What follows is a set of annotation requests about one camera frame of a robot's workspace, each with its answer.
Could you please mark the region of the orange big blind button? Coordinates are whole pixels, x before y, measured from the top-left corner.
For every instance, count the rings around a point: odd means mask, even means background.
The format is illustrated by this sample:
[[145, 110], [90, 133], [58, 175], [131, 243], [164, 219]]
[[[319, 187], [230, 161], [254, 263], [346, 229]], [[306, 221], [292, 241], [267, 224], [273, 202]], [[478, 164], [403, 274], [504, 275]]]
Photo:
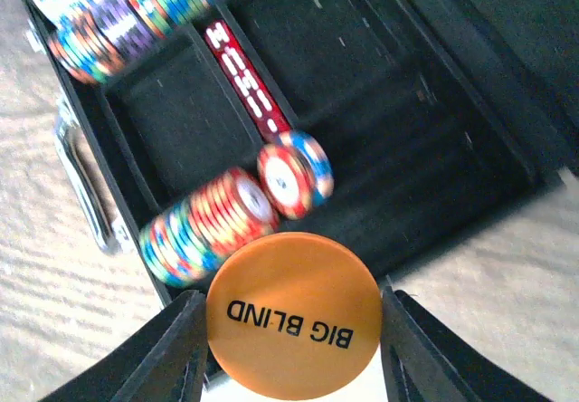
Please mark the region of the orange big blind button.
[[208, 343], [233, 380], [265, 397], [308, 400], [354, 380], [378, 349], [382, 299], [352, 251], [317, 234], [244, 246], [207, 296]]

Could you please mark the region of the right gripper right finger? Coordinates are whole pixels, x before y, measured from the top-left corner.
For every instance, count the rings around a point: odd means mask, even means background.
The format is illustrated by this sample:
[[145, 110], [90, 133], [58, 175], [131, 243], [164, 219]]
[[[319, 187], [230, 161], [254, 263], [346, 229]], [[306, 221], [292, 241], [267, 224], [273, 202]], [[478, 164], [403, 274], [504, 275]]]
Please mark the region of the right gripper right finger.
[[383, 291], [381, 360], [389, 401], [541, 401], [543, 395], [477, 352], [418, 301]]

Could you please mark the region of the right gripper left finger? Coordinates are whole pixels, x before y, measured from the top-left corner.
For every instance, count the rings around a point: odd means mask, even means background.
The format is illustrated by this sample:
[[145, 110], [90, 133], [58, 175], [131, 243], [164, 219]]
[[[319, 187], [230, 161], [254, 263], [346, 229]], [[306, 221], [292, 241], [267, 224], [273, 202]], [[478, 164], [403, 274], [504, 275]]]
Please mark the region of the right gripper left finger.
[[105, 359], [45, 401], [199, 401], [208, 341], [206, 299], [181, 293]]

